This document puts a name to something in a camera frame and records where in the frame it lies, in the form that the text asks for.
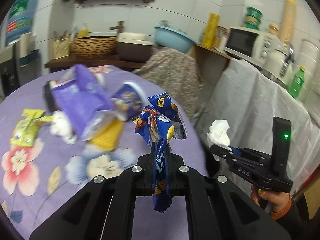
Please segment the right hand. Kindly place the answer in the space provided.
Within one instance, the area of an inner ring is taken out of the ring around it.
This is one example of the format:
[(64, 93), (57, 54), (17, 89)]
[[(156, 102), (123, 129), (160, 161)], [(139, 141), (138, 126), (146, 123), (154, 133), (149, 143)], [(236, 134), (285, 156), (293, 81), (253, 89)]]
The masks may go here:
[(256, 186), (251, 186), (251, 199), (255, 204), (260, 206), (260, 200), (266, 200), (273, 204), (272, 212), (278, 213), (283, 210), (287, 210), (291, 207), (292, 200), (289, 193), (276, 192), (276, 191), (265, 191), (258, 189)]

